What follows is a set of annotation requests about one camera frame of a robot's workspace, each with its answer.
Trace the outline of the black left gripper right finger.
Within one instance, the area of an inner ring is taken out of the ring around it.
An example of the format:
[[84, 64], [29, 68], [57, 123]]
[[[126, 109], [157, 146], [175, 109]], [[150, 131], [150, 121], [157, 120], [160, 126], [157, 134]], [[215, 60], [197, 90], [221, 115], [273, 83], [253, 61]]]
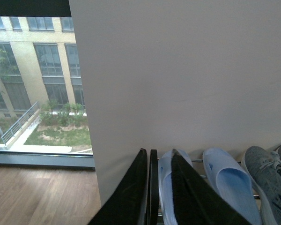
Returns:
[[174, 149], [171, 158], [174, 214], [179, 225], [248, 225]]

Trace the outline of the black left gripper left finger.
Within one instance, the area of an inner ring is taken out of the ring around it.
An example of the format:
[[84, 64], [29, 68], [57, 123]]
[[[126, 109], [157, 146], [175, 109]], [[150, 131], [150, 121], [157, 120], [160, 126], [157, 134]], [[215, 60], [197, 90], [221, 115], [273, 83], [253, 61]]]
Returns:
[[114, 193], [96, 213], [89, 224], [144, 224], [147, 178], [147, 152], [145, 149], [140, 149]]

